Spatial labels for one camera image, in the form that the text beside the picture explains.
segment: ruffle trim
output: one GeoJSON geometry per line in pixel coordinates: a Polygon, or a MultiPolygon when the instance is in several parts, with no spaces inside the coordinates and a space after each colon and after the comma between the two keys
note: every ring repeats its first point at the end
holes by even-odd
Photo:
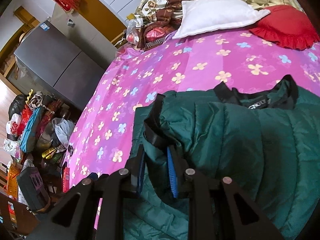
{"type": "Polygon", "coordinates": [[[271,30],[266,30],[261,27],[252,28],[249,30],[254,35],[277,44],[282,48],[304,50],[309,49],[315,42],[320,41],[319,35],[315,32],[314,35],[287,35],[284,33],[277,33],[271,30]]]}

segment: pink floral bed sheet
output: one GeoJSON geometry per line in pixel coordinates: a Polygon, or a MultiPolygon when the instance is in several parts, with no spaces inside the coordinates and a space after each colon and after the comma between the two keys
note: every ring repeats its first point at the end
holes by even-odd
{"type": "Polygon", "coordinates": [[[320,96],[320,45],[283,49],[246,30],[205,33],[140,53],[127,49],[107,69],[70,138],[70,186],[89,173],[123,168],[135,109],[168,90],[208,90],[225,82],[242,93],[268,90],[286,74],[320,96]]]}

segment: orange basket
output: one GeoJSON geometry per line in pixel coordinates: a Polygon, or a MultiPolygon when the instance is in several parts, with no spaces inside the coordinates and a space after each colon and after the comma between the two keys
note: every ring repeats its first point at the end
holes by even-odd
{"type": "Polygon", "coordinates": [[[16,199],[18,199],[18,182],[17,175],[19,175],[21,170],[17,168],[14,164],[12,164],[9,168],[8,172],[8,182],[6,186],[7,194],[12,195],[16,199]]]}

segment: refrigerator door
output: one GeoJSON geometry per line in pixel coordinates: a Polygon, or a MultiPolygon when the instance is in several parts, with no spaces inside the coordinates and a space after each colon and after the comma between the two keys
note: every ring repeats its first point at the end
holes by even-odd
{"type": "Polygon", "coordinates": [[[104,70],[84,52],[70,64],[53,87],[69,103],[83,110],[92,97],[104,70]]]}
{"type": "Polygon", "coordinates": [[[81,50],[51,23],[33,29],[14,54],[35,75],[53,87],[81,50]]]}

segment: white pillow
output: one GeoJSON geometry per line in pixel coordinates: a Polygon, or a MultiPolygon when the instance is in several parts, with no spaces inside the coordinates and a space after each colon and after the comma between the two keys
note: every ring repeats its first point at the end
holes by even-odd
{"type": "Polygon", "coordinates": [[[182,1],[182,23],[172,39],[247,26],[269,13],[266,9],[256,11],[241,0],[182,1]]]}

